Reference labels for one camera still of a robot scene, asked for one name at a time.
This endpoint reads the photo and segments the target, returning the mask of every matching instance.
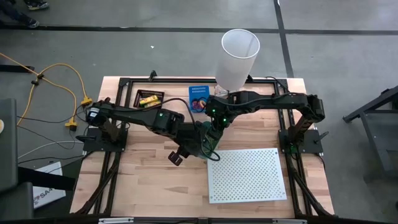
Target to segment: yellow battery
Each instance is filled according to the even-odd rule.
[[[150,96],[150,97],[145,98],[143,100],[140,100],[139,104],[140,105],[144,105],[144,104],[147,104],[147,103],[150,103],[150,102],[153,102],[153,101],[157,101],[157,100],[158,100],[157,96],[153,95],[153,96]]]
[[[155,105],[158,105],[158,104],[160,104],[160,101],[159,101],[159,100],[157,100],[157,101],[155,101],[155,102],[147,103],[147,104],[144,105],[144,107],[147,108],[147,107],[155,106]]]

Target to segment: blue box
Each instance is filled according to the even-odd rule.
[[[199,101],[206,102],[210,95],[209,86],[190,86],[189,90],[189,107],[194,113],[204,113],[205,109],[200,107]]]

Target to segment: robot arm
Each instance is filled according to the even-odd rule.
[[[211,157],[219,140],[234,119],[246,113],[254,113],[261,109],[296,109],[302,117],[295,126],[289,128],[289,142],[300,144],[304,133],[313,124],[325,118],[322,100],[316,95],[303,93],[287,93],[280,96],[259,95],[253,91],[238,91],[230,93],[228,99],[209,96],[206,102],[206,115],[212,122],[185,123],[184,115],[159,107],[132,109],[116,106],[104,101],[94,103],[87,114],[88,124],[99,127],[101,138],[107,142],[117,143],[120,129],[109,122],[109,119],[125,123],[139,124],[147,127],[153,133],[166,136],[179,145],[177,152],[169,155],[169,160],[176,166],[182,162],[182,157],[189,155],[219,160]]]

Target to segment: black floor line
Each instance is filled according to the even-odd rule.
[[[225,33],[233,28],[180,28],[180,27],[87,27],[87,26],[39,26],[30,29],[20,25],[0,26],[8,30],[88,31],[88,32],[208,32]],[[278,29],[246,29],[257,34],[278,34]]]
[[[286,29],[286,34],[303,35],[398,35],[398,30],[307,30]]]
[[[88,32],[209,32],[225,33],[234,28],[181,28],[181,27],[100,27],[100,26],[56,26],[44,25],[35,29],[10,24],[0,26],[4,30],[47,30],[47,31],[88,31]],[[257,34],[303,34],[303,35],[398,35],[398,30],[318,30],[318,29],[263,29],[242,28]]]
[[[279,28],[280,44],[282,45],[282,54],[285,61],[286,75],[287,78],[294,78],[292,61],[290,60],[289,48],[287,46],[284,21],[282,19],[282,12],[280,11],[278,0],[274,0],[274,6]]]

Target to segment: perforated white board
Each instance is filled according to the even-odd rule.
[[[278,149],[217,150],[208,160],[210,203],[286,200]]]

